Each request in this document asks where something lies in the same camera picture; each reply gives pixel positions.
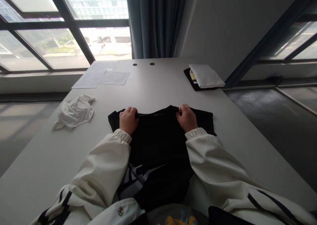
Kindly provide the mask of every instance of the document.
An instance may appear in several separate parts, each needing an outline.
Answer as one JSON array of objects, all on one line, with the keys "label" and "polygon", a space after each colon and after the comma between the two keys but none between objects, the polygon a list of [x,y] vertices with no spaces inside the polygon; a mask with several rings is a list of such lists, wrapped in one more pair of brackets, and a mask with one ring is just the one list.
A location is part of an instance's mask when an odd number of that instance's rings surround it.
[{"label": "document", "polygon": [[100,84],[124,85],[130,73],[106,71]]},{"label": "document", "polygon": [[91,70],[114,70],[119,61],[94,61],[89,67]]},{"label": "document", "polygon": [[105,74],[105,70],[87,70],[82,77],[73,85],[74,88],[96,88]]}]

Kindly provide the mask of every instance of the crumpled white fabric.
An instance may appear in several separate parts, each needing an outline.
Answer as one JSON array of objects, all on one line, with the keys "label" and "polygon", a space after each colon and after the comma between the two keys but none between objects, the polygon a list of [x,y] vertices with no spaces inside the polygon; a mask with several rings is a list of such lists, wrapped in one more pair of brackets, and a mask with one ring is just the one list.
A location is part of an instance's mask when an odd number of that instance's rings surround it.
[{"label": "crumpled white fabric", "polygon": [[58,121],[54,123],[53,130],[62,129],[65,126],[72,129],[90,121],[94,114],[90,103],[94,100],[92,96],[81,95],[65,101],[58,112]]},{"label": "crumpled white fabric", "polygon": [[209,66],[204,64],[190,64],[198,86],[200,88],[223,87],[225,83],[218,74]]}]

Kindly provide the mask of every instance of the elastic cuff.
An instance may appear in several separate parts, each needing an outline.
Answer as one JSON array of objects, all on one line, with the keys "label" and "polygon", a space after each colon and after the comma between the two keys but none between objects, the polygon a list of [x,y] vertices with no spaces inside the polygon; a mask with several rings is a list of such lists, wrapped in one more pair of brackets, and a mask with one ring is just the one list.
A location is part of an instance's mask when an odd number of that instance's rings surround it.
[{"label": "elastic cuff", "polygon": [[127,132],[123,131],[122,129],[117,129],[116,131],[113,132],[113,134],[128,144],[130,144],[130,142],[132,141],[132,137]]},{"label": "elastic cuff", "polygon": [[187,140],[190,140],[192,138],[196,138],[198,136],[202,136],[205,134],[207,134],[207,132],[203,128],[195,128],[195,129],[189,131],[188,133],[185,133],[185,136],[186,136]]}]

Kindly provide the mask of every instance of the curtain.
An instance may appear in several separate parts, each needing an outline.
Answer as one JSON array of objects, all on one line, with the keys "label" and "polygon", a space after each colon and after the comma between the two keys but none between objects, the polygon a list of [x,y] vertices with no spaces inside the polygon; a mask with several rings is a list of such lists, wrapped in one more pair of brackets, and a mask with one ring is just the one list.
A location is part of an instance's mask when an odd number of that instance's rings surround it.
[{"label": "curtain", "polygon": [[185,0],[127,0],[132,58],[173,57]]},{"label": "curtain", "polygon": [[269,32],[261,39],[248,56],[225,81],[226,88],[234,87],[249,69],[269,50],[280,37],[296,22],[313,0],[295,0]]}]

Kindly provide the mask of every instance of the white table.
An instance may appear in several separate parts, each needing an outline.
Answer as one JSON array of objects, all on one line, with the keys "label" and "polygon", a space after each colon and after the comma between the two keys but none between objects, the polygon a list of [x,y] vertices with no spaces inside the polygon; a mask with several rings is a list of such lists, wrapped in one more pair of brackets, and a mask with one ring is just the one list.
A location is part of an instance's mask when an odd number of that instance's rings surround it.
[{"label": "white table", "polygon": [[52,205],[87,153],[108,133],[108,115],[128,106],[152,113],[187,103],[214,114],[214,127],[224,147],[256,180],[307,210],[317,209],[317,194],[285,161],[222,90],[195,92],[183,70],[190,58],[121,60],[116,71],[130,72],[124,86],[73,89],[65,100],[96,97],[91,122],[74,130],[52,132],[57,110],[0,179],[0,224],[28,224]]}]

